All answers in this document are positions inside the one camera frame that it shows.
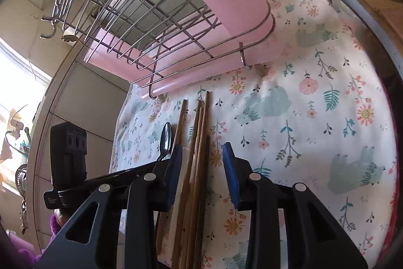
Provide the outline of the person's left hand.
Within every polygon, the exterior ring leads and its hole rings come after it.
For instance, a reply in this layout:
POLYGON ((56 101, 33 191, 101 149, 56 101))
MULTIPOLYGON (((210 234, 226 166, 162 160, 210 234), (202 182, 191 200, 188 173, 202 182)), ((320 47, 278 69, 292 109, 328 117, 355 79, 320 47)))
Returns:
POLYGON ((54 216, 56 218, 56 221, 58 222, 58 225, 61 227, 64 226, 70 218, 70 216, 61 209, 55 209, 54 216))

